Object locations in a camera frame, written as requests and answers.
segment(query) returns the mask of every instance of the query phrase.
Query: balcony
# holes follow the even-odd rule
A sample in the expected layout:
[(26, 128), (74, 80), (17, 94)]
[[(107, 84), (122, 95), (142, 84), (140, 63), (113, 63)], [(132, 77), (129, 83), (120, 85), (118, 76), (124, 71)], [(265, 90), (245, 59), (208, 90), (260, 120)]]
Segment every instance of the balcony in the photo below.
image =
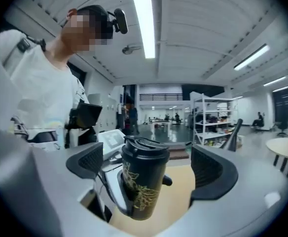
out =
[(182, 101), (182, 94), (140, 94), (140, 101)]

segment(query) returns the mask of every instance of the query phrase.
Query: gold floral pattern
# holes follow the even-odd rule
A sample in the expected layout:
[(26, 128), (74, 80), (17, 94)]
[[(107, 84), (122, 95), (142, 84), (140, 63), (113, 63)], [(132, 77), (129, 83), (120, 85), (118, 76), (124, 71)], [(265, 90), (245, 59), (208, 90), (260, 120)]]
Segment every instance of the gold floral pattern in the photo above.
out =
[(143, 211), (147, 206), (154, 205), (158, 198), (159, 191), (149, 189), (147, 186), (138, 185), (135, 180), (139, 177), (139, 174), (132, 173), (129, 169), (130, 163), (125, 162), (123, 164), (124, 181), (132, 192), (137, 193), (133, 207)]

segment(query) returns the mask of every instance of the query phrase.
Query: black cup lid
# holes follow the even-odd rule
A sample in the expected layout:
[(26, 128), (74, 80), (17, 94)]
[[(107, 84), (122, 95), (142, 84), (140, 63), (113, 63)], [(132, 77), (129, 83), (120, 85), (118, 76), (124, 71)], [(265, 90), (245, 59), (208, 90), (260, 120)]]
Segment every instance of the black cup lid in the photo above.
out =
[(125, 139), (125, 149), (135, 155), (140, 156), (161, 156), (169, 154), (169, 146), (161, 144), (157, 141), (146, 139), (138, 135), (127, 135), (124, 136)]

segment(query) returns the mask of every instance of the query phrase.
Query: fluorescent light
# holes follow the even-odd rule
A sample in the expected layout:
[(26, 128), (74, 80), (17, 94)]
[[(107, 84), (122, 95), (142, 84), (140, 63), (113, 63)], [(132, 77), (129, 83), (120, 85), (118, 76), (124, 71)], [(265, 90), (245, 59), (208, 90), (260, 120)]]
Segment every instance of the fluorescent light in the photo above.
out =
[(239, 97), (234, 97), (232, 99), (239, 99), (239, 98), (242, 98), (243, 96), (239, 96)]
[(250, 62), (254, 61), (257, 59), (259, 56), (263, 55), (265, 52), (269, 51), (270, 47), (266, 44), (264, 44), (262, 47), (257, 49), (254, 53), (252, 53), (250, 56), (248, 56), (245, 60), (241, 61), (238, 63), (234, 69), (235, 70), (240, 70), (243, 67), (247, 66)]
[(276, 79), (276, 80), (274, 80), (274, 81), (271, 81), (271, 82), (269, 82), (269, 83), (266, 83), (266, 84), (264, 84), (263, 86), (271, 85), (271, 84), (273, 84), (273, 83), (282, 81), (282, 80), (284, 80), (285, 78), (287, 78), (287, 77), (281, 77), (281, 78), (279, 78), (279, 79)]
[(287, 88), (288, 88), (288, 86), (283, 87), (283, 88), (280, 88), (280, 89), (276, 89), (276, 90), (274, 90), (273, 92), (277, 92), (277, 91), (280, 91), (280, 90), (283, 90), (283, 89), (287, 89)]
[(152, 0), (134, 0), (138, 15), (145, 58), (155, 58), (155, 33)]

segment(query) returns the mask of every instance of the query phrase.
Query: ear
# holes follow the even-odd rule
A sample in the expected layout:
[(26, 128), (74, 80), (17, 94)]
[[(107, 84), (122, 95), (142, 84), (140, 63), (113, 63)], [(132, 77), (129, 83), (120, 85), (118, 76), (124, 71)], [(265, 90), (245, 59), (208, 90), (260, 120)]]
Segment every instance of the ear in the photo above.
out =
[(69, 20), (73, 15), (77, 15), (77, 9), (70, 9), (66, 15), (66, 20)]

